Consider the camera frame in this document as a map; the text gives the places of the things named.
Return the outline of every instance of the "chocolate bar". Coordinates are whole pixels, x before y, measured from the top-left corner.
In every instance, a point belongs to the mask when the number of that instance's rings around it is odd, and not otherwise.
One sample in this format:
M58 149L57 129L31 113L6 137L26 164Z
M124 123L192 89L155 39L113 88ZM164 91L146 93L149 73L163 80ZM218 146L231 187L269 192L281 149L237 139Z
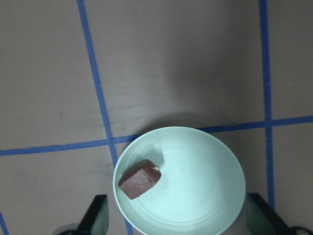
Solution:
M118 186L130 199L134 199L152 188L160 177L158 167L149 159L144 159L124 173Z

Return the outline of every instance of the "floor tile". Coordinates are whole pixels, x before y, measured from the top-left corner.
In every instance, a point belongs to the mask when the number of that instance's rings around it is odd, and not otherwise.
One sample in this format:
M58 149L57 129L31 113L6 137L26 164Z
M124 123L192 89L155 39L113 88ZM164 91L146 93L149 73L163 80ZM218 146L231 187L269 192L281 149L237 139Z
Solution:
M313 115L313 1L268 1L273 118Z
M114 136L264 118L258 1L86 1Z
M108 235L126 234L112 191L107 146L0 158L0 208L10 234L56 235L76 226L97 194L107 194Z
M76 2L0 8L0 149L105 139Z
M273 130L276 211L286 222L313 230L313 124Z

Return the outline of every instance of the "light green bowl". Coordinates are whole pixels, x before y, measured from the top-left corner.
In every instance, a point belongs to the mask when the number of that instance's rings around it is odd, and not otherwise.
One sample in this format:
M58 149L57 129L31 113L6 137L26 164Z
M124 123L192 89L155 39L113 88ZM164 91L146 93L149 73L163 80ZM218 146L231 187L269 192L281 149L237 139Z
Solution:
M118 187L123 173L150 159L161 171L154 187L130 200ZM165 127L133 141L113 175L124 217L145 235L218 235L239 215L246 195L243 170L217 138L188 127Z

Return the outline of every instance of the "blue tape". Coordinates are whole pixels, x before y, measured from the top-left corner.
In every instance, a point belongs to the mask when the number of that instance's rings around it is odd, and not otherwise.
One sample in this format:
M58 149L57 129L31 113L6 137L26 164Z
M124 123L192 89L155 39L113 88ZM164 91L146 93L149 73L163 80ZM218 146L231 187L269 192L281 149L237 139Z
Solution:
M51 145L51 146L44 146L44 147L8 149L8 150L0 150L0 156L57 152L57 151L104 146L108 144L109 144L108 140L99 140L99 141L87 141L87 142L81 142L81 143L69 143L69 144L62 144L62 145Z
M198 129L207 133L216 133L216 132L249 130L249 129L255 129L255 128L271 127L271 126L312 123L312 122L313 122L313 116L305 116L305 117L298 117L298 118L293 117L293 118L276 119L276 120L272 120L271 123L266 123L265 121L257 121L257 122L241 123L241 124L233 125L233 126L221 125L221 126L203 127L203 128L198 128ZM116 144L127 143L127 142L134 141L139 136L140 135L114 137L113 141ZM69 143L69 144L62 144L62 145L51 145L51 146L44 146L44 147L8 149L8 150L0 150L0 156L66 151L66 150L74 150L74 149L81 149L81 148L104 146L104 145L109 145L110 143L111 142L109 140L98 140L98 141L87 141L87 142L80 142L80 143Z
M115 137L114 143L127 143L132 142L135 139L137 139L140 135L132 135L132 136L121 136L121 137Z
M1 225L1 228L2 228L2 232L3 232L3 235L9 235L9 231L5 225L5 221L4 221L4 218L0 212L0 225Z
M272 125L284 126L284 125L302 124L302 123L310 123L310 122L313 122L313 116L277 119L277 120L272 121Z
M267 182L268 182L268 204L275 208L274 194L274 164L273 164L273 134L272 127L265 128L266 136L266 157L267 157Z
M259 0L260 27L262 43L262 68L263 68L263 91L264 91L264 112L266 122L266 154L267 154L267 175L268 175L268 203L275 208L274 195L274 171L273 171L273 148L272 148L272 110L271 110L271 85L270 85L270 63L269 63L269 42L268 42L268 12L267 1Z
M262 128L265 126L266 126L265 121L257 121L257 122L237 124L233 126L211 126L211 127L203 127L203 128L198 128L198 129L207 133L217 133L217 132L225 132L225 131L239 131L239 130Z
M79 15L80 15L80 19L81 19L81 23L82 23L82 27L83 27L83 32L84 32L84 37L85 37L85 41L86 41L87 52L88 52L88 56L90 59L91 73L92 73L92 77L93 77L94 86L96 89L96 94L97 94L97 98L98 98L98 103L99 103L99 107L100 107L102 121L103 121L103 125L105 128L106 134L107 134L107 138L109 140L109 147L110 147L113 166L115 167L116 163L117 163L117 152L116 152L115 144L113 141L113 133L111 131L108 111L107 111L106 103L104 100L104 94L103 94L103 90L102 90L102 86L101 86L101 80L100 80L97 60L96 60L96 56L95 56L94 49L93 49L93 43L92 43L92 39L91 39L91 33L89 30L89 24L88 24L84 0L77 0L77 5L78 5ZM126 225L126 229L127 229L127 234L132 235L133 234L132 227L129 226L127 223L125 223L125 225Z
M126 231L128 235L133 235L133 227L132 225L124 218L125 225L126 225Z

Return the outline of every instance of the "black object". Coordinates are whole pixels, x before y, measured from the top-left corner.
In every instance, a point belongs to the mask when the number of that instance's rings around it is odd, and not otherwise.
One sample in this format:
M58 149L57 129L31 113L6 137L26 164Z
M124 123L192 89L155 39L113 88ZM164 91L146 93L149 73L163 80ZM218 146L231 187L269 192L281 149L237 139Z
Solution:
M289 228L257 193L248 194L246 225L252 235L313 235L302 227Z
M108 215L107 196L105 194L97 195L94 197L77 230L64 231L59 235L91 235L93 229L106 234L109 225Z

